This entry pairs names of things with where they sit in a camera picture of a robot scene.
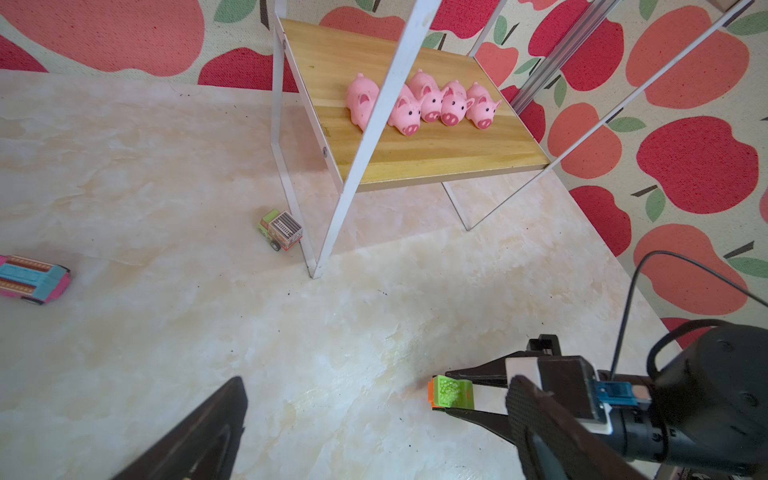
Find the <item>wooden shelf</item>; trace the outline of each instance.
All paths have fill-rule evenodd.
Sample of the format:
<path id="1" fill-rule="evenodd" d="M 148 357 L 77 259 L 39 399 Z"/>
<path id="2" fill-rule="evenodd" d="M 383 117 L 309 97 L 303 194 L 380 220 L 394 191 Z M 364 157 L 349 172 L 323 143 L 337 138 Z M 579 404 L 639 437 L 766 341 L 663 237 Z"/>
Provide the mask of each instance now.
<path id="1" fill-rule="evenodd" d="M 379 86 L 392 63 L 397 42 L 281 19 L 307 94 L 315 109 L 343 180 L 349 173 L 362 132 L 349 120 L 346 89 L 358 72 Z M 477 81 L 494 100 L 502 95 L 474 58 L 422 48 L 411 74 L 423 69 L 438 85 Z M 506 102 L 493 125 L 479 130 L 464 120 L 455 127 L 422 122 L 411 136 L 387 126 L 362 177 L 358 191 L 431 184 L 540 170 L 549 159 Z"/>

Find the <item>toy truck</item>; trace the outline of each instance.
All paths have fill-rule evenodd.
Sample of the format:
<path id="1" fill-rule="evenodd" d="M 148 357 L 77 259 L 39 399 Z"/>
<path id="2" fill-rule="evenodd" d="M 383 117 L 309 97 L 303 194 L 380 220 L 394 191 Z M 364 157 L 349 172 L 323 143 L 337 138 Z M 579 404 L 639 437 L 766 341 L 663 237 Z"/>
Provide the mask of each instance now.
<path id="1" fill-rule="evenodd" d="M 304 229 L 287 211 L 272 210 L 259 222 L 259 231 L 270 241 L 273 250 L 279 252 L 281 247 L 288 251 L 301 240 Z"/>

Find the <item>pink pig toy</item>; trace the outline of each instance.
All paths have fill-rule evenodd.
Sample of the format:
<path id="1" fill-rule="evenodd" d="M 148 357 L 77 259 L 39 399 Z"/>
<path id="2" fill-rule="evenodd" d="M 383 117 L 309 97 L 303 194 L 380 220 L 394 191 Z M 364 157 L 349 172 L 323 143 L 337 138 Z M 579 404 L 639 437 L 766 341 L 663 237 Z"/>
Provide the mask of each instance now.
<path id="1" fill-rule="evenodd" d="M 458 80 L 448 82 L 442 88 L 442 123 L 449 127 L 458 124 L 474 103 L 475 100 L 467 99 L 467 91 Z"/>
<path id="2" fill-rule="evenodd" d="M 408 82 L 408 88 L 416 96 L 416 100 L 422 102 L 422 118 L 424 121 L 433 122 L 440 118 L 442 109 L 442 92 L 435 79 L 419 69 Z"/>
<path id="3" fill-rule="evenodd" d="M 482 130 L 490 127 L 491 123 L 493 123 L 493 115 L 496 113 L 498 106 L 502 104 L 502 101 L 499 100 L 494 103 L 491 99 L 491 94 L 484 87 L 478 85 L 478 82 L 472 84 L 467 92 L 467 96 L 475 99 L 475 104 L 467 112 L 467 118 L 477 128 Z"/>
<path id="4" fill-rule="evenodd" d="M 408 85 L 403 85 L 387 124 L 400 130 L 401 134 L 410 136 L 419 131 L 421 114 L 421 102 L 416 100 Z"/>
<path id="5" fill-rule="evenodd" d="M 362 73 L 352 80 L 352 84 L 346 90 L 346 107 L 352 115 L 352 123 L 366 131 L 368 120 L 376 99 L 379 97 L 379 86 Z"/>

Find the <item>pig snout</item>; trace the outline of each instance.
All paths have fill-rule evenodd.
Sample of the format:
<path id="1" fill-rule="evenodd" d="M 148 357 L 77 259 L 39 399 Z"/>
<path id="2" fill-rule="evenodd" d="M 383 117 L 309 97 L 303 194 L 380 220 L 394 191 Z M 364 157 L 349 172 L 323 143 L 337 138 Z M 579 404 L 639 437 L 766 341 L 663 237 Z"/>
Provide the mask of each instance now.
<path id="1" fill-rule="evenodd" d="M 442 116 L 442 122 L 449 127 L 452 127 L 458 123 L 458 117 L 454 114 L 444 114 Z"/>

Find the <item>toy car wheel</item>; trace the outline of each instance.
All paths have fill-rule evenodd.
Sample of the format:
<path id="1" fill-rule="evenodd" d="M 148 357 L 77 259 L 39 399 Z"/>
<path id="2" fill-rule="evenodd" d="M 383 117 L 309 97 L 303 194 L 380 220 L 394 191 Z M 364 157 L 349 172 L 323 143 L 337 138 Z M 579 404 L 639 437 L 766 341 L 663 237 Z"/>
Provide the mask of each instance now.
<path id="1" fill-rule="evenodd" d="M 34 303 L 35 305 L 42 305 L 42 304 L 44 304 L 44 303 L 45 303 L 45 302 L 44 302 L 44 301 L 42 301 L 42 300 L 38 300 L 38 299 L 36 299 L 36 298 L 32 298 L 32 297 L 30 297 L 30 296 L 23 296 L 23 297 L 22 297 L 22 300 L 24 300 L 25 302 Z"/>

